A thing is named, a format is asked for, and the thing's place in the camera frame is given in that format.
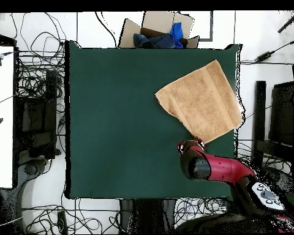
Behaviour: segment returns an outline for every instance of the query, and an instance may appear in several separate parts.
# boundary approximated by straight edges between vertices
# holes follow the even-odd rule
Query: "wire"
[[[181,198],[175,206],[173,226],[206,215],[223,214],[225,201],[226,198]]]
[[[61,122],[61,120],[64,118],[64,116],[60,119],[60,122],[59,122],[59,125],[58,125],[58,129],[57,129],[57,133],[58,133],[57,136],[59,137],[60,145],[61,145],[61,148],[62,148],[63,152],[66,153],[66,151],[64,150],[64,148],[62,146],[61,135],[60,135],[60,132],[62,131],[62,129],[64,127],[64,124],[65,124],[65,121],[62,121]]]
[[[22,95],[22,94],[17,93],[17,94],[15,94],[15,95],[12,95],[12,96],[10,96],[10,97],[8,97],[8,98],[6,98],[6,99],[0,101],[0,103],[4,102],[4,101],[6,101],[6,100],[8,100],[8,99],[10,99],[10,98],[12,98],[12,97],[16,97],[16,96],[18,96],[18,95]]]
[[[14,27],[15,27],[15,31],[17,32],[17,26],[15,24],[15,20],[14,20],[14,17],[13,17],[13,13],[11,13],[11,17],[12,17],[12,21],[13,21],[13,24],[14,24]]]
[[[95,12],[95,14],[96,14],[96,17],[97,17],[97,19],[98,19],[98,21],[101,23],[101,25],[110,33],[110,35],[112,36],[112,38],[113,38],[113,40],[114,40],[114,42],[115,42],[115,47],[117,48],[118,46],[116,45],[116,40],[115,40],[115,37],[114,37],[114,35],[112,34],[112,32],[111,31],[109,31],[109,29],[103,24],[103,22],[99,19],[99,17],[98,17],[98,14],[97,14],[97,12]]]
[[[287,45],[291,45],[291,44],[294,44],[294,40],[292,40],[291,42],[289,42],[288,44],[285,44],[285,45],[283,45],[282,47],[280,47],[280,48],[277,48],[276,50],[274,50],[274,52],[276,52],[276,51],[278,51],[278,50],[280,50],[280,49],[282,49],[282,48],[284,48],[284,47],[286,47]]]
[[[47,174],[47,173],[50,171],[50,168],[51,168],[51,165],[52,165],[52,161],[53,161],[53,160],[51,160],[51,162],[50,162],[49,169],[48,169],[46,172],[42,173],[42,175],[43,175],[43,174]]]
[[[105,22],[105,24],[108,26],[108,23],[105,21],[104,15],[102,14],[102,12],[100,12],[103,21]]]
[[[50,206],[58,206],[58,205],[49,204],[47,206],[34,206],[34,207],[30,207],[30,208],[24,207],[21,210],[22,211],[32,211],[32,210],[43,211],[43,210],[47,210],[46,207],[50,207]],[[68,212],[74,212],[73,209],[66,209],[66,210]],[[85,212],[119,212],[119,210],[107,210],[107,209],[80,209],[80,208],[78,208],[78,210],[85,211]]]
[[[61,24],[60,24],[59,20],[58,20],[57,18],[53,17],[52,15],[50,15],[49,13],[46,13],[46,14],[47,14],[49,17],[52,17],[53,19],[55,19],[55,20],[59,23],[60,29],[61,29],[62,33],[64,34],[64,37],[66,38],[66,33],[63,31],[63,29],[62,29],[62,27],[61,27]]]
[[[23,216],[18,217],[17,219],[12,220],[12,221],[9,221],[9,222],[7,222],[7,223],[3,223],[3,224],[1,224],[0,226],[8,225],[8,224],[10,224],[10,223],[13,223],[13,222],[19,221],[19,220],[22,219],[22,218],[23,218]]]
[[[57,206],[57,205],[50,205],[50,206],[54,206],[55,208],[46,208],[46,209],[44,209],[43,210],[43,212],[38,216],[38,217],[36,217],[33,221],[32,221],[32,223],[31,224],[29,224],[27,227],[26,227],[26,233],[29,233],[30,232],[30,230],[31,230],[31,228],[34,226],[34,225],[36,225],[36,224],[40,224],[40,226],[43,228],[43,230],[42,231],[37,231],[36,232],[36,234],[38,234],[38,233],[45,233],[46,235],[48,234],[48,232],[49,231],[51,231],[51,234],[52,235],[56,235],[54,232],[53,232],[53,228],[54,227],[58,227],[59,229],[61,229],[62,227],[63,227],[63,224],[58,224],[58,222],[57,223],[54,223],[53,221],[52,221],[52,219],[51,219],[51,217],[50,217],[50,213],[52,213],[52,212],[59,212],[59,210],[62,210],[62,211],[64,211],[65,213],[67,213],[68,215],[70,215],[71,217],[73,217],[74,218],[74,223],[73,224],[71,224],[71,225],[68,225],[67,227],[68,227],[68,230],[70,230],[70,231],[73,231],[73,233],[72,234],[70,234],[70,235],[74,235],[75,233],[76,233],[76,231],[77,230],[79,230],[79,229],[81,229],[81,228],[86,228],[88,231],[89,231],[89,233],[90,234],[93,234],[92,233],[92,231],[95,231],[95,230],[98,230],[98,229],[101,229],[101,231],[100,231],[100,233],[101,234],[104,234],[108,229],[110,229],[112,226],[114,226],[115,228],[119,228],[120,226],[119,226],[119,224],[118,224],[118,222],[116,222],[116,218],[118,217],[118,215],[121,213],[121,211],[117,211],[116,212],[116,217],[110,217],[109,218],[109,221],[110,221],[110,223],[111,223],[111,219],[114,219],[114,222],[112,222],[112,225],[110,225],[108,228],[106,228],[105,230],[103,229],[103,226],[102,226],[102,224],[101,224],[101,222],[98,220],[98,219],[96,219],[96,218],[84,218],[84,216],[83,216],[83,219],[81,220],[80,218],[78,218],[75,214],[74,215],[72,215],[72,214],[70,214],[69,213],[69,210],[67,210],[67,209],[65,209],[63,206]],[[34,207],[34,208],[30,208],[30,209],[28,209],[28,210],[33,210],[33,209],[35,209],[35,210],[37,210],[37,207]],[[90,221],[96,221],[97,223],[98,223],[98,227],[97,228],[90,228],[89,226],[88,226],[88,223],[90,222]],[[48,223],[49,224],[49,229],[46,229],[45,227],[44,227],[44,225],[42,224],[43,222],[46,222],[46,223]],[[72,228],[71,226],[76,226],[76,225],[78,225],[78,224],[81,224],[81,227],[79,227],[79,228]]]
[[[266,53],[263,53],[261,54],[260,56],[258,56],[257,58],[255,58],[253,61],[248,61],[248,60],[245,60],[245,61],[242,61],[243,65],[252,65],[252,64],[259,64],[259,63],[264,63],[262,61],[265,61],[266,59],[270,58],[272,54],[274,54],[275,52],[277,52],[278,50],[288,46],[288,45],[291,45],[291,44],[294,44],[294,40],[292,40],[291,42],[289,42],[288,44],[285,44],[283,46],[281,46],[280,48],[277,48],[276,50],[274,51],[267,51]],[[273,63],[273,64],[283,64],[283,65],[291,65],[291,63]]]
[[[264,159],[267,159],[265,163],[262,163],[262,165],[269,166],[269,165],[272,165],[272,164],[275,165],[275,164],[277,164],[277,163],[282,163],[282,169],[281,169],[281,171],[283,171],[283,169],[284,169],[284,164],[288,165],[288,167],[290,168],[290,171],[289,171],[287,174],[292,175],[292,172],[291,172],[291,166],[288,164],[287,161],[282,160],[282,159],[280,159],[280,158],[278,158],[278,157],[275,157],[275,156],[273,156],[273,155],[265,155],[265,154],[261,154],[261,153],[259,153],[259,152],[257,152],[257,151],[253,151],[251,147],[249,147],[248,145],[246,145],[246,144],[244,144],[244,143],[239,143],[239,144],[240,144],[240,145],[243,145],[243,146],[245,146],[245,147],[248,147],[248,148],[250,149],[249,151],[246,150],[246,149],[242,149],[242,148],[239,148],[239,149],[254,153],[254,154],[252,155],[253,157],[261,156],[261,157],[263,157]],[[246,154],[241,154],[241,155],[243,155],[243,157],[251,158],[251,156],[246,155]]]
[[[76,199],[74,199],[74,234],[76,233]]]
[[[272,105],[266,107],[265,109],[268,109],[268,108],[270,108],[270,107],[272,107]],[[250,118],[253,114],[254,114],[254,113],[252,113],[250,116],[246,117],[246,120],[247,120],[248,118]]]

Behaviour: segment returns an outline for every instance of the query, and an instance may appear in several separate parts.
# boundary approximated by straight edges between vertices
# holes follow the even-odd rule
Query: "black cable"
[[[221,206],[220,200],[224,200],[224,199],[223,198],[181,198],[181,201],[175,207],[176,210],[174,214],[173,226],[178,226],[179,221],[181,220],[187,221],[187,220],[192,220],[196,218],[197,216],[206,216],[211,214],[224,213],[224,210],[221,209],[224,206]],[[212,206],[213,204],[217,204],[219,208],[214,209]]]
[[[284,48],[284,47],[286,47],[286,46],[288,46],[288,45],[292,45],[292,44],[294,44],[294,40],[292,40],[292,41],[289,42],[288,44],[285,44],[285,45],[281,46],[280,48],[277,48],[276,50],[273,50],[273,51],[267,51],[267,52],[261,54],[260,56],[258,56],[257,58],[254,59],[255,62],[253,62],[253,63],[248,63],[248,62],[246,62],[246,63],[241,63],[241,64],[243,64],[243,65],[251,65],[251,64],[264,63],[263,61],[265,61],[266,59],[270,58],[272,54],[274,54],[274,53],[277,52],[278,50],[280,50],[280,49],[282,49],[282,48]]]
[[[53,209],[49,209],[49,208],[42,209],[42,208],[41,208],[41,207],[51,207],[51,206],[54,206],[55,208],[53,208]],[[39,218],[39,217],[41,218],[41,217],[43,217],[43,216],[45,216],[45,215],[49,215],[50,212],[58,211],[59,209],[64,210],[64,211],[65,211],[66,213],[68,213],[70,216],[75,217],[74,215],[71,215],[71,214],[69,213],[69,211],[75,211],[75,210],[65,209],[63,206],[57,206],[57,205],[55,205],[55,204],[47,205],[47,206],[36,206],[36,207],[32,207],[32,208],[23,208],[22,210],[23,210],[23,211],[28,211],[28,210],[43,210],[43,212],[42,212],[38,217],[36,217],[36,218],[34,219],[33,223],[31,224],[31,225],[33,225],[33,224],[36,224],[36,223],[40,223],[39,221],[36,221],[37,218]],[[103,212],[103,211],[105,211],[105,212],[116,212],[116,213],[117,213],[117,214],[116,214],[116,217],[115,217],[116,219],[117,219],[118,215],[121,213],[121,211],[116,211],[116,210],[83,210],[83,209],[80,209],[80,208],[79,208],[79,210],[81,210],[81,211],[97,211],[97,212],[100,212],[100,211],[101,211],[101,212]],[[97,228],[94,228],[94,229],[88,227],[87,224],[88,224],[90,221],[96,221],[96,222],[98,223],[98,227],[97,227]],[[57,226],[57,224],[52,223],[52,220],[51,220],[50,216],[49,216],[49,222],[51,223],[52,226]],[[85,217],[83,216],[83,219],[82,219],[82,220],[79,219],[78,217],[76,217],[76,218],[75,218],[75,223],[73,223],[72,225],[68,225],[68,229],[74,231],[75,229],[74,229],[74,228],[71,228],[71,226],[73,226],[74,224],[77,225],[78,223],[81,223],[81,227],[77,228],[76,231],[79,230],[79,229],[81,229],[82,227],[85,227],[85,228],[89,231],[89,233],[91,233],[91,234],[92,234],[92,232],[91,232],[92,230],[95,231],[95,230],[97,230],[97,229],[99,229],[99,228],[101,228],[101,233],[103,234],[104,232],[106,232],[106,230],[108,230],[109,228],[112,227],[112,226],[109,226],[109,227],[104,231],[104,230],[103,230],[103,227],[102,227],[102,224],[101,224],[101,222],[100,222],[98,219],[96,219],[96,218],[85,218]],[[122,231],[125,231],[124,229],[121,228],[121,226],[120,226],[120,224],[119,224],[118,221],[115,220],[112,224],[113,224],[113,226],[114,226],[115,228],[118,228],[118,229],[120,229],[120,230],[122,230]]]
[[[66,153],[66,151],[64,150],[64,148],[63,148],[63,146],[62,146],[61,135],[60,135],[60,132],[61,132],[61,130],[63,129],[63,127],[64,127],[64,123],[63,123],[63,124],[60,124],[60,123],[59,123],[59,125],[58,125],[58,134],[57,134],[57,136],[59,137],[60,145],[61,145],[61,148],[62,148],[63,152]]]
[[[248,147],[248,148],[250,149],[249,151],[248,151],[248,150],[245,150],[245,149],[242,149],[242,150],[244,150],[244,151],[248,151],[248,152],[253,152],[253,151],[252,151],[252,148],[249,147],[248,145],[243,144],[243,143],[239,143],[239,144],[244,145],[245,147]],[[253,152],[253,153],[254,153],[254,154],[253,154],[253,157],[256,157],[256,156],[258,156],[258,154],[255,154],[255,153],[259,153],[259,152]],[[275,157],[275,156],[273,156],[273,155],[265,155],[265,154],[261,154],[261,153],[259,153],[259,156],[263,157],[264,159],[267,159],[265,163],[262,163],[262,165],[269,166],[269,165],[276,164],[276,163],[282,163],[282,169],[281,169],[281,171],[283,171],[283,169],[284,169],[284,164],[287,164],[288,167],[291,169],[291,166],[288,164],[287,161],[282,160],[282,159],[280,159],[280,158],[277,158],[277,157]]]
[[[114,226],[116,229],[127,233],[127,231],[125,229],[123,229],[122,226],[119,224],[118,216],[120,213],[121,213],[121,211],[117,212],[115,217],[112,217],[112,216],[109,217],[109,222],[111,223],[111,225],[106,230],[108,230],[109,228]]]
[[[112,36],[112,38],[113,38],[113,40],[115,41],[115,47],[117,48],[118,46],[116,45],[116,40],[115,40],[115,37],[114,37],[114,35],[112,34],[112,32],[111,31],[109,31],[109,29],[103,24],[103,22],[99,19],[99,17],[98,17],[98,14],[97,14],[97,12],[95,12],[95,14],[96,14],[96,17],[97,17],[97,19],[98,19],[98,21],[101,23],[101,25],[110,33],[110,35]]]
[[[272,107],[272,105],[266,107],[265,109],[268,109],[268,108],[270,108],[270,107]],[[250,116],[246,117],[246,120],[247,120],[248,118],[250,118],[253,114],[254,114],[254,113],[252,113]]]
[[[51,210],[51,209],[46,208],[46,207],[50,207],[50,206],[58,206],[58,205],[49,204],[46,206],[24,207],[21,210],[22,211],[33,211],[33,210],[44,211],[44,210]],[[66,209],[66,210],[68,212],[74,212],[73,209]],[[106,209],[78,209],[78,210],[85,211],[85,212],[119,212],[119,210],[106,210]]]
[[[74,199],[74,234],[76,234],[76,199]]]
[[[14,24],[15,31],[17,32],[17,26],[16,26],[15,21],[14,21],[13,13],[11,13],[11,17],[12,17],[12,21],[13,21],[13,24]]]
[[[254,65],[254,64],[272,64],[272,65],[294,65],[294,63],[283,62],[240,62],[241,65]]]
[[[64,107],[63,104],[61,104],[61,103],[57,103],[56,105],[61,105],[61,106],[63,107],[63,111],[58,111],[58,109],[56,110],[58,113],[65,113],[66,108]]]
[[[11,95],[10,97],[8,97],[8,98],[6,98],[6,99],[0,101],[0,103],[4,102],[4,101],[6,101],[6,100],[8,100],[8,99],[10,99],[10,98],[12,98],[12,97],[16,97],[16,96],[18,96],[18,95],[22,95],[23,93],[25,93],[25,91],[22,92],[22,93],[17,93],[17,94],[15,94],[15,95]]]
[[[48,169],[46,172],[42,173],[42,174],[47,174],[47,173],[50,171],[50,168],[51,168],[51,165],[52,165],[52,161],[53,161],[53,160],[51,160],[51,162],[50,162],[49,169]]]
[[[68,215],[70,215],[71,217],[74,217],[74,219],[75,219],[75,223],[73,224],[73,225],[76,225],[77,223],[81,223],[82,224],[82,226],[83,227],[85,227],[91,234],[92,234],[92,232],[91,232],[91,230],[87,227],[87,225],[85,224],[85,223],[83,223],[83,221],[81,220],[81,219],[79,219],[76,215],[72,215],[72,214],[70,214],[68,211],[67,211],[67,209],[65,209],[63,206],[56,206],[55,208],[53,208],[53,209],[45,209],[38,217],[36,217],[34,220],[33,220],[33,222],[31,223],[31,224],[29,224],[27,227],[26,227],[26,233],[29,233],[29,231],[30,231],[30,229],[32,228],[32,226],[34,225],[34,224],[36,224],[36,223],[40,223],[42,226],[43,226],[43,224],[42,224],[42,221],[47,221],[49,224],[50,224],[50,229],[49,230],[46,230],[44,227],[44,230],[45,230],[45,234],[47,234],[48,233],[48,231],[50,231],[51,230],[51,233],[52,233],[52,235],[54,235],[54,232],[53,232],[53,230],[52,230],[52,228],[53,227],[60,227],[60,226],[58,226],[58,224],[57,223],[53,223],[52,222],[52,220],[51,220],[51,218],[50,218],[50,213],[51,212],[54,212],[54,211],[59,211],[59,209],[60,210],[63,210],[63,211],[65,211],[65,213],[67,213]],[[47,219],[41,219],[43,216],[48,216],[48,219],[49,220],[47,220]]]
[[[61,29],[62,33],[64,34],[64,37],[65,37],[65,40],[66,40],[66,34],[65,34],[65,32],[63,31],[63,29],[62,29],[62,27],[61,27],[61,24],[60,24],[59,20],[58,20],[57,18],[53,17],[52,15],[50,15],[49,13],[46,13],[46,14],[47,14],[49,17],[52,17],[53,19],[55,19],[55,20],[59,23],[60,29]]]

